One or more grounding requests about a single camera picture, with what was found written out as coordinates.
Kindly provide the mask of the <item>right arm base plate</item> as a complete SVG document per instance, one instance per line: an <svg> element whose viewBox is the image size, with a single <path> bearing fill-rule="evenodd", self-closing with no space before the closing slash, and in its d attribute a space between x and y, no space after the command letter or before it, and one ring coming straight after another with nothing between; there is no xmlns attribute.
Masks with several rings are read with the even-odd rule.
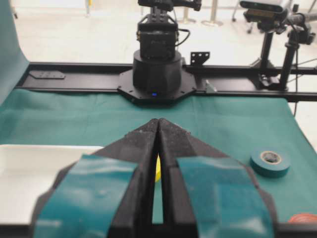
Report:
<svg viewBox="0 0 317 238"><path fill-rule="evenodd" d="M158 79L140 80L134 85L133 71L119 75L118 92L135 104L172 104L197 91L194 75L181 70L180 79L160 81Z"/></svg>

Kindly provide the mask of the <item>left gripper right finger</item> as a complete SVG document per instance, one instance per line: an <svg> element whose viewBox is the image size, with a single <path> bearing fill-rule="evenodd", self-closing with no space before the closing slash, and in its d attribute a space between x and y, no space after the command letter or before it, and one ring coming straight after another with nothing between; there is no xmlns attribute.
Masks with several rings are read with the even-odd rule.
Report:
<svg viewBox="0 0 317 238"><path fill-rule="evenodd" d="M273 238L277 214L250 167L159 120L163 217L172 238Z"/></svg>

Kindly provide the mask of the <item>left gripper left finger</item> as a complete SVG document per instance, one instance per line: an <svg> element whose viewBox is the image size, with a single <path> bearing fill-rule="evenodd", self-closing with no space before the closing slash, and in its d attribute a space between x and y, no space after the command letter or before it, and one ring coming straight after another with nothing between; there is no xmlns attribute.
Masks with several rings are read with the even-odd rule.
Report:
<svg viewBox="0 0 317 238"><path fill-rule="evenodd" d="M33 212L36 238L143 238L152 224L159 121L57 174Z"/></svg>

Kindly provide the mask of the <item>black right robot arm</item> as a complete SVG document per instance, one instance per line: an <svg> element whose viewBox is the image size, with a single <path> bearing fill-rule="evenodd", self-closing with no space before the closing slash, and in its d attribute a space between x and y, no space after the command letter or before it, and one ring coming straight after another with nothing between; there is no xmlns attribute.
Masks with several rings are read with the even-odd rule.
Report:
<svg viewBox="0 0 317 238"><path fill-rule="evenodd" d="M168 15L176 6L201 9L200 0L140 0L140 6L151 12L138 22L137 40L140 48L134 53L133 85L151 96L166 96L196 88L193 75L182 67L178 23Z"/></svg>

